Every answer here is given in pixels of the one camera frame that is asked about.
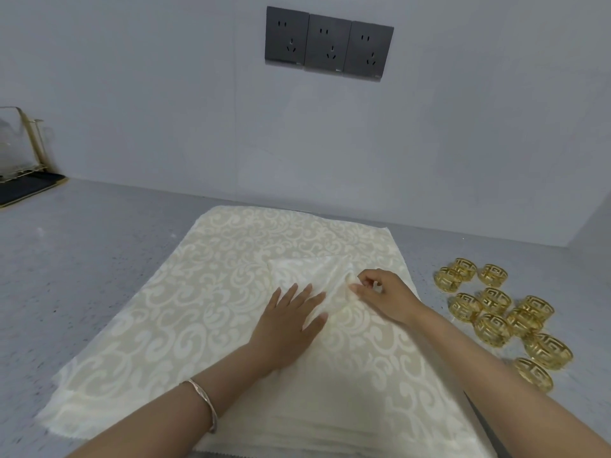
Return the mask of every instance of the bracelet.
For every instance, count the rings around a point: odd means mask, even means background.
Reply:
[[[198,383],[196,383],[193,379],[190,378],[184,382],[188,382],[189,384],[191,384],[193,388],[195,389],[195,392],[197,392],[197,394],[203,399],[203,401],[208,404],[208,407],[210,407],[210,412],[212,416],[212,426],[210,427],[208,432],[210,432],[210,434],[214,434],[216,432],[217,426],[219,425],[219,417],[216,414],[216,410],[212,406],[210,397],[208,397],[208,394],[206,393],[206,391],[202,389],[202,387]]]

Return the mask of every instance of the gray countertop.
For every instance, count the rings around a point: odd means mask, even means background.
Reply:
[[[51,377],[147,281],[199,215],[231,204],[71,180],[0,211],[0,456],[63,457],[78,445],[34,422],[54,390]],[[548,300],[556,313],[546,331],[575,355],[565,369],[551,372],[550,395],[611,441],[610,292],[568,250],[363,223],[390,229],[421,299],[449,319],[447,294],[432,275],[457,256],[504,267],[503,290],[512,297]],[[484,287],[475,281],[461,291]],[[456,325],[473,336],[469,325]],[[514,357],[523,350],[514,338],[497,354]]]

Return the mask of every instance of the power socket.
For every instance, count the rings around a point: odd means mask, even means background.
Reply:
[[[306,57],[310,14],[267,7],[265,59],[302,65]]]
[[[305,67],[342,72],[351,24],[346,19],[310,14]]]
[[[353,21],[344,62],[344,72],[355,76],[380,78],[394,27]]]

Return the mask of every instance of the cloth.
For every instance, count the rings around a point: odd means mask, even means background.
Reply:
[[[327,291],[329,319],[294,365],[254,385],[196,449],[285,447],[369,456],[494,456],[457,383],[424,343],[347,290],[393,270],[416,292],[386,229],[301,212],[215,207],[149,282],[57,374],[39,414],[88,439],[248,342],[271,292]]]
[[[281,288],[284,294],[294,283],[303,289],[312,284],[311,295],[325,291],[325,301],[308,315],[308,326],[322,312],[334,315],[358,298],[348,284],[360,283],[350,256],[309,257],[302,259],[275,259],[268,261],[272,289]]]

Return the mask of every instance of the hand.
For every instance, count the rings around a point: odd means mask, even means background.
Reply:
[[[363,270],[359,279],[363,284],[350,284],[352,292],[388,318],[411,326],[416,315],[426,309],[407,284],[393,272]],[[373,290],[376,282],[382,286],[382,292]]]
[[[306,317],[325,300],[326,294],[321,292],[308,299],[312,292],[311,284],[293,299],[295,292],[296,283],[280,301],[280,288],[272,294],[248,342],[254,353],[263,358],[268,372],[284,368],[297,360],[327,322],[328,314],[321,313],[302,330]]]

